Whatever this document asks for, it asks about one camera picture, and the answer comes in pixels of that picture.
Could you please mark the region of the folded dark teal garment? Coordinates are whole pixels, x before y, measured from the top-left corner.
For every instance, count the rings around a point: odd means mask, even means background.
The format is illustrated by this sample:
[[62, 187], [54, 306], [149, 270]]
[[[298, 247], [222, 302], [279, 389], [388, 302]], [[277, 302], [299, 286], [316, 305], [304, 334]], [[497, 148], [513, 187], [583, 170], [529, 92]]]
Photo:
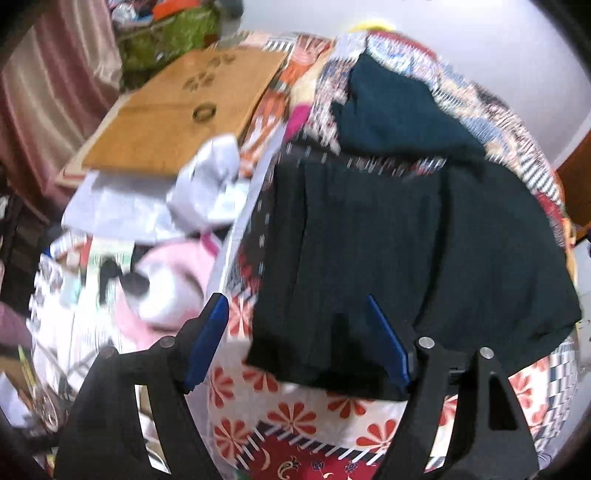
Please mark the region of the folded dark teal garment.
[[331, 111], [342, 150], [376, 157], [484, 157], [482, 143], [439, 108], [428, 86], [394, 73], [367, 53], [348, 80], [345, 103]]

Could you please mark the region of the red and gold curtain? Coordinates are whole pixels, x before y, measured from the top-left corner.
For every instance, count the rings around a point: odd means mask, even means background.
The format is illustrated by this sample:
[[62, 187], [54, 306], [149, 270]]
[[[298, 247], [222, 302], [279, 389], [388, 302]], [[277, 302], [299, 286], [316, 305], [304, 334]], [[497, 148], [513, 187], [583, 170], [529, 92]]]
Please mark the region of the red and gold curtain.
[[121, 59], [104, 1], [41, 1], [1, 64], [1, 162], [51, 215], [69, 200], [54, 180], [119, 95]]

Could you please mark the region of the black pants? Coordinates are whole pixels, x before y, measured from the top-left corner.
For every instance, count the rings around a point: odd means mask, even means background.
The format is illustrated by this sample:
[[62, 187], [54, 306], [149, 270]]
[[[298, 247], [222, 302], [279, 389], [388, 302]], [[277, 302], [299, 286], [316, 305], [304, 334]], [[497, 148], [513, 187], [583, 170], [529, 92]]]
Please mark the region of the black pants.
[[454, 160], [404, 178], [283, 160], [270, 193], [246, 361], [280, 381], [402, 400], [374, 361], [369, 295], [446, 349], [492, 348], [510, 374], [581, 317], [543, 208], [503, 166]]

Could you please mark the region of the orange box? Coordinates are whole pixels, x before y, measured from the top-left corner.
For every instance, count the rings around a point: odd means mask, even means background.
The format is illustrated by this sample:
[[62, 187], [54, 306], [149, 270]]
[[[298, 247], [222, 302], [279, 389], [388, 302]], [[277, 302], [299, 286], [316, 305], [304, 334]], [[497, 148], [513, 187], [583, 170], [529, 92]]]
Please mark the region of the orange box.
[[184, 10], [198, 8], [200, 0], [162, 0], [158, 1], [152, 9], [154, 21], [163, 20]]

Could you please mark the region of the pink and white plush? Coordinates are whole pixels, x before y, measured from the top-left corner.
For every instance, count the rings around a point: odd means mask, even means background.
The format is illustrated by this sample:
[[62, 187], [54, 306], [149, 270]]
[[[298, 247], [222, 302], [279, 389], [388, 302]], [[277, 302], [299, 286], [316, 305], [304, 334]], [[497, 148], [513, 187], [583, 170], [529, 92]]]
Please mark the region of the pink and white plush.
[[99, 304], [106, 304], [113, 286], [114, 324], [138, 348], [147, 348], [201, 312], [219, 251], [221, 242], [208, 233], [147, 250], [135, 248], [128, 272], [108, 257], [99, 271]]

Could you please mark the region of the green fabric storage bag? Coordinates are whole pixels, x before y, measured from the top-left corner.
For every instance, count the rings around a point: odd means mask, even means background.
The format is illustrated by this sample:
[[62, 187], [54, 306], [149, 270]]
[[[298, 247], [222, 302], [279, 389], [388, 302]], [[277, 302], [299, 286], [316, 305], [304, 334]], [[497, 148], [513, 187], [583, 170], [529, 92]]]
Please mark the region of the green fabric storage bag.
[[115, 30], [122, 62], [122, 91], [140, 88], [190, 50], [203, 50], [219, 39], [218, 10], [210, 5], [181, 11], [148, 26]]

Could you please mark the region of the white plastic bag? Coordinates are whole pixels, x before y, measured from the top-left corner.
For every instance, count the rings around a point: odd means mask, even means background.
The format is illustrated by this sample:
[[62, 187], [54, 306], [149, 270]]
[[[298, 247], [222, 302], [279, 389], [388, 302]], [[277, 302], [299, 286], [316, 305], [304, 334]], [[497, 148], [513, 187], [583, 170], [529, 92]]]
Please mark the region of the white plastic bag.
[[155, 244], [226, 227], [238, 218], [249, 181], [238, 178], [238, 142], [208, 140], [174, 178], [91, 171], [61, 219], [93, 236]]

